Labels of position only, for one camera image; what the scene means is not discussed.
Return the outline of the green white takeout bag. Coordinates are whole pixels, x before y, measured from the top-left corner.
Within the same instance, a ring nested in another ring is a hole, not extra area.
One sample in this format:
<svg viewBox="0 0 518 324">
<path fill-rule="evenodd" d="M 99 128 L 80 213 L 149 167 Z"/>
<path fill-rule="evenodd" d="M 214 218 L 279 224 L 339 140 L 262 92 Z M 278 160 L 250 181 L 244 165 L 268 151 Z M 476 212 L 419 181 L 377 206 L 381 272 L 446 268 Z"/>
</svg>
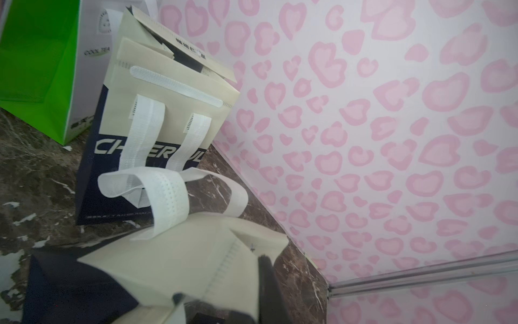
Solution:
<svg viewBox="0 0 518 324">
<path fill-rule="evenodd" d="M 156 1 L 2 1 L 1 107 L 59 144 L 93 122 L 123 13 Z"/>
</svg>

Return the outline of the beige navy bag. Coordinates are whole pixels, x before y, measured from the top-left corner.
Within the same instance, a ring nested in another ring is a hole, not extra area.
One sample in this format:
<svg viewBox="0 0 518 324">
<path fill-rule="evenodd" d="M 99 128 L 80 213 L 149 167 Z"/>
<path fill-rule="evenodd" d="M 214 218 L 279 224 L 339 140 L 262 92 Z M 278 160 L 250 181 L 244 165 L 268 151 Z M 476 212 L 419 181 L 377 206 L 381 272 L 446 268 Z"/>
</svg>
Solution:
<svg viewBox="0 0 518 324">
<path fill-rule="evenodd" d="M 258 258 L 274 266 L 286 235 L 248 220 L 196 213 L 164 233 L 139 231 L 32 251 L 23 323 L 185 323 L 185 306 L 259 323 Z"/>
<path fill-rule="evenodd" d="M 131 6 L 108 11 L 113 51 L 76 181 L 76 224 L 184 222 L 186 183 L 239 97 L 235 75 Z"/>
</svg>

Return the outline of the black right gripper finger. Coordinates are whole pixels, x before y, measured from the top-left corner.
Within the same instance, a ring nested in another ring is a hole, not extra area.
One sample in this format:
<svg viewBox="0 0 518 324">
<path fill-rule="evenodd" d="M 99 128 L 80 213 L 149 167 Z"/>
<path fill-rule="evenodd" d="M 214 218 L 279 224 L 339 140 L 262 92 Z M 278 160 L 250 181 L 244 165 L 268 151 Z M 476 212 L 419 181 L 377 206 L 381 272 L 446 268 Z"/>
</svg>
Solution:
<svg viewBox="0 0 518 324">
<path fill-rule="evenodd" d="M 271 259 L 258 258 L 259 320 L 261 324 L 291 324 L 291 317 L 283 300 Z"/>
</svg>

